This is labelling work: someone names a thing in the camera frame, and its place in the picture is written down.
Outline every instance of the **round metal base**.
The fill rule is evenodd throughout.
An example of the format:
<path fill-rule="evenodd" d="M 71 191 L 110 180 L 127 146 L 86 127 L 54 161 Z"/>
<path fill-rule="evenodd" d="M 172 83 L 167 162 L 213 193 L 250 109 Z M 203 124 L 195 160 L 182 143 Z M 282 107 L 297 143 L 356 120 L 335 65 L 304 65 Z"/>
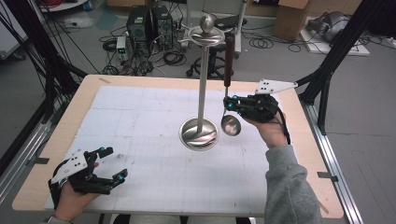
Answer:
<path fill-rule="evenodd" d="M 219 141 L 219 130 L 208 120 L 203 120 L 202 131 L 197 132 L 198 119 L 189 119 L 180 127 L 179 137 L 184 146 L 196 151 L 212 148 Z"/>

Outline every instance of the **person's arm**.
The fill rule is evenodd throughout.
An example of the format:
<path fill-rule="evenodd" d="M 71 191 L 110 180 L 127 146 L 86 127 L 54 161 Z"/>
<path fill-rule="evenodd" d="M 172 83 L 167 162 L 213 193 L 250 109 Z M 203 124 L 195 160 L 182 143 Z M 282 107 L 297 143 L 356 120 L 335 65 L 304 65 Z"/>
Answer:
<path fill-rule="evenodd" d="M 100 194 L 75 192 L 69 182 L 64 183 L 61 199 L 55 213 L 42 223 L 66 224 L 72 223 L 85 207 Z"/>
<path fill-rule="evenodd" d="M 298 164 L 281 126 L 276 120 L 268 123 L 247 122 L 257 127 L 262 140 L 270 148 L 265 154 L 269 171 L 265 175 L 267 202 L 264 222 L 323 223 L 318 199 L 306 181 L 306 169 Z"/>

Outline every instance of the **wooden table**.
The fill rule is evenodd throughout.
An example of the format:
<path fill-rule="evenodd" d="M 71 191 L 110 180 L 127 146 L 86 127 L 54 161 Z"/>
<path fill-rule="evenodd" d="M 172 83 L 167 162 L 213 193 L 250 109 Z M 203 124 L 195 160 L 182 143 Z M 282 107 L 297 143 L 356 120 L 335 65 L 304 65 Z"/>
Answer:
<path fill-rule="evenodd" d="M 48 164 L 36 164 L 33 167 L 12 204 L 15 210 L 44 211 L 44 204 L 50 196 L 47 181 L 51 178 L 53 170 L 64 159 L 64 154 L 72 145 L 78 128 L 90 109 L 98 89 L 105 85 L 197 90 L 199 89 L 199 80 L 102 75 L 85 77 L 40 155 L 41 158 L 50 158 Z M 229 90 L 254 92 L 257 85 L 255 82 L 235 81 Z M 208 80 L 206 89 L 223 90 L 223 82 Z M 283 111 L 287 114 L 288 127 L 299 163 L 308 170 L 307 180 L 318 197 L 323 217 L 342 217 L 344 212 L 332 181 L 329 178 L 318 177 L 318 172 L 327 172 L 327 169 L 295 90 L 279 92 L 278 96 L 282 102 Z"/>

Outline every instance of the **spoon handle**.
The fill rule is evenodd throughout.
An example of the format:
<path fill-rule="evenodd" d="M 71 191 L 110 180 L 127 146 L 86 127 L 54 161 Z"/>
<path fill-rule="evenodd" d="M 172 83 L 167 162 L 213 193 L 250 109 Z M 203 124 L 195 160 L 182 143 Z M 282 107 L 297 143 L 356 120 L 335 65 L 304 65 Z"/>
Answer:
<path fill-rule="evenodd" d="M 231 73 L 233 71 L 233 51 L 235 39 L 233 36 L 227 36 L 225 39 L 225 67 L 224 67 L 224 86 L 231 85 Z"/>

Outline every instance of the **floor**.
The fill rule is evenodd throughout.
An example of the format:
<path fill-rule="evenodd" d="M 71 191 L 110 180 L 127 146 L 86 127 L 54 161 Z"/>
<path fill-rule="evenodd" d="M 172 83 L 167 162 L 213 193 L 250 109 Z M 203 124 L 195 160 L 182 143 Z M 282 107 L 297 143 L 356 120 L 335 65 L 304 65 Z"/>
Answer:
<path fill-rule="evenodd" d="M 62 18 L 81 12 L 68 10 L 56 14 Z M 101 71 L 106 65 L 106 52 L 99 37 L 120 28 L 126 22 L 124 11 L 110 10 L 97 5 L 88 13 L 93 26 L 77 29 L 71 36 L 77 45 Z M 247 28 L 273 24 L 274 20 L 247 18 Z M 257 30 L 271 34 L 271 28 Z M 75 66 L 89 73 L 97 73 L 64 34 L 65 47 Z M 233 80 L 257 82 L 268 79 L 295 81 L 314 72 L 325 55 L 308 53 L 304 46 L 298 52 L 290 51 L 289 44 L 274 43 L 269 49 L 257 49 L 243 39 L 242 54 L 233 62 Z M 365 46 L 369 57 L 347 56 L 336 70 L 330 89 L 326 130 L 334 153 L 340 163 L 352 196 L 364 223 L 391 224 L 396 220 L 396 51 L 374 43 Z M 186 78 L 190 64 L 200 56 L 193 47 L 186 53 L 181 66 L 162 66 L 147 76 Z M 0 156 L 7 150 L 27 120 L 44 99 L 37 75 L 29 60 L 0 61 Z M 13 197 L 29 173 L 26 166 L 14 187 L 0 205 L 2 223 L 38 223 L 49 213 L 13 211 Z M 76 223 L 95 223 L 96 214 L 85 214 Z M 327 223 L 347 223 L 344 219 L 326 220 Z"/>

